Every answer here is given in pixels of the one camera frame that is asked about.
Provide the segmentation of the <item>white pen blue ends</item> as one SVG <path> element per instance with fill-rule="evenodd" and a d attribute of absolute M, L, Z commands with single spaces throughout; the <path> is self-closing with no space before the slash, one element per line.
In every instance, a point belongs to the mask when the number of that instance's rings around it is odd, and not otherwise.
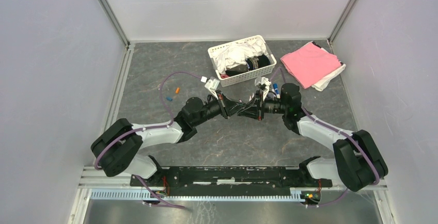
<path fill-rule="evenodd" d="M 278 90 L 278 85 L 277 84 L 273 84 L 273 92 L 275 93 L 276 98 L 280 98 L 280 92 Z"/>

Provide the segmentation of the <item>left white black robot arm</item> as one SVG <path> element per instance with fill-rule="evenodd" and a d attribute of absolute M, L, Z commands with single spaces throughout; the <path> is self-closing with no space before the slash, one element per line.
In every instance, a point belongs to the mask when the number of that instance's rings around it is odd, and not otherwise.
<path fill-rule="evenodd" d="M 169 122 L 145 125 L 118 119 L 91 145 L 96 157 L 94 168 L 102 170 L 107 177 L 125 172 L 141 177 L 149 186 L 159 185 L 162 181 L 160 165 L 151 155 L 140 155 L 140 150 L 185 142 L 197 133 L 198 125 L 218 115 L 229 118 L 246 105 L 225 97 L 220 91 L 209 97 L 208 102 L 198 97 L 189 98 Z"/>

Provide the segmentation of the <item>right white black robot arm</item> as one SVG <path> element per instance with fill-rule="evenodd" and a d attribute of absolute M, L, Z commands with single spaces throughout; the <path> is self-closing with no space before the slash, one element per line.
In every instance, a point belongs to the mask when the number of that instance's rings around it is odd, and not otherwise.
<path fill-rule="evenodd" d="M 305 187 L 313 186 L 319 179 L 330 179 L 341 181 L 347 189 L 357 192 L 379 184 L 388 175 L 388 166 L 368 131 L 354 132 L 329 124 L 303 107 L 301 98 L 299 86 L 285 83 L 279 98 L 266 100 L 258 90 L 237 114 L 256 120 L 262 120 L 265 114 L 281 114 L 288 130 L 334 153 L 334 159 L 316 158 L 299 171 L 299 182 Z"/>

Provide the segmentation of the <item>white plastic basket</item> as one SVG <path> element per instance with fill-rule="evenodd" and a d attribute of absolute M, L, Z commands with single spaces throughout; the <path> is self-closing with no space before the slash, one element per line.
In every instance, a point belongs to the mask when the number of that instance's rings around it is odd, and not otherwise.
<path fill-rule="evenodd" d="M 210 47 L 208 55 L 222 87 L 270 74 L 277 64 L 261 35 Z"/>

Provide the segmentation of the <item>black cloth in basket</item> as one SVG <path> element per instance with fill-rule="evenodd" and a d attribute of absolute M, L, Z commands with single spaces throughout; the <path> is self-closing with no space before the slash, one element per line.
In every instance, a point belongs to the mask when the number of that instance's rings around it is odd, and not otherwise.
<path fill-rule="evenodd" d="M 246 59 L 244 65 L 237 65 L 225 71 L 225 75 L 232 77 L 238 74 L 246 73 L 249 71 L 257 70 L 263 67 L 267 67 L 271 64 L 268 56 L 261 55 Z"/>

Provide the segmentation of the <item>white cloth in basket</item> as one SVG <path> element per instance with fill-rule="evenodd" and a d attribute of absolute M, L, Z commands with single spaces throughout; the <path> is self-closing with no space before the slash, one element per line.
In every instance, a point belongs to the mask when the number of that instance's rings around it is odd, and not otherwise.
<path fill-rule="evenodd" d="M 219 74 L 225 74 L 227 69 L 234 66 L 244 65 L 248 58 L 261 55 L 267 55 L 267 47 L 260 39 L 243 43 L 232 42 L 228 46 L 211 51 L 211 58 Z"/>

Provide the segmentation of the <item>pink folded cloth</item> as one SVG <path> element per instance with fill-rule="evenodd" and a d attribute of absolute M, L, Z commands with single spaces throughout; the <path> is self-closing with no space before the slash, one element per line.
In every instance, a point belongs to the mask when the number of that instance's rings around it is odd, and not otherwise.
<path fill-rule="evenodd" d="M 287 71 L 295 77 L 304 89 L 312 87 L 313 84 L 310 72 L 310 53 L 307 49 L 308 46 L 305 44 L 280 59 Z"/>

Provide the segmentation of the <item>white cloth under pink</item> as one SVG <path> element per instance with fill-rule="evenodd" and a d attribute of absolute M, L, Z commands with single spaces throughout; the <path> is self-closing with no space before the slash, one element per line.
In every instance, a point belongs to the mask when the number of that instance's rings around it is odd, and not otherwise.
<path fill-rule="evenodd" d="M 312 87 L 317 91 L 323 91 L 331 80 L 339 76 L 346 69 L 346 64 L 314 41 L 306 45 L 310 53 Z"/>

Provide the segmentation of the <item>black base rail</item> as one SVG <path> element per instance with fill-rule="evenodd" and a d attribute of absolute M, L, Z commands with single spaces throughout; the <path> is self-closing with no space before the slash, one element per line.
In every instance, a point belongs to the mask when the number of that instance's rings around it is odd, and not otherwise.
<path fill-rule="evenodd" d="M 329 179 L 314 179 L 301 167 L 187 167 L 162 168 L 145 180 L 166 187 L 172 197 L 287 196 L 291 188 L 331 187 Z"/>

